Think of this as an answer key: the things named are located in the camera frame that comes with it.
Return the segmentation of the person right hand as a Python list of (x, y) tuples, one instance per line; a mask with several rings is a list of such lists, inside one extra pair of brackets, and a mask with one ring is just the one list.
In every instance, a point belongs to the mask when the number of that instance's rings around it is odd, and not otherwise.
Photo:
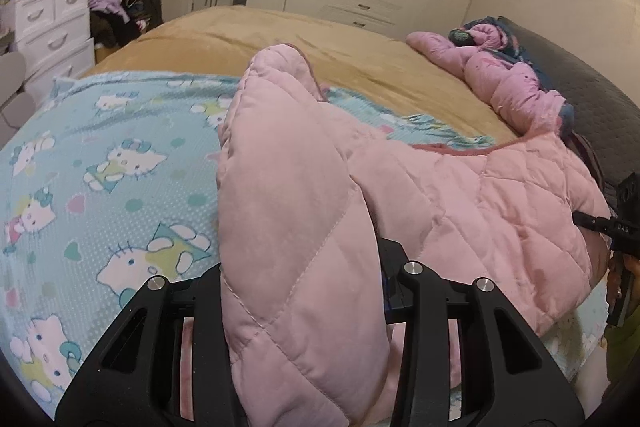
[[(632, 278), (631, 288), (623, 294), (623, 273)], [(639, 347), (639, 260), (628, 254), (614, 254), (608, 266), (606, 298), (612, 306), (628, 298), (627, 311), (622, 326), (608, 324), (605, 338), (613, 346), (631, 345), (631, 350)]]

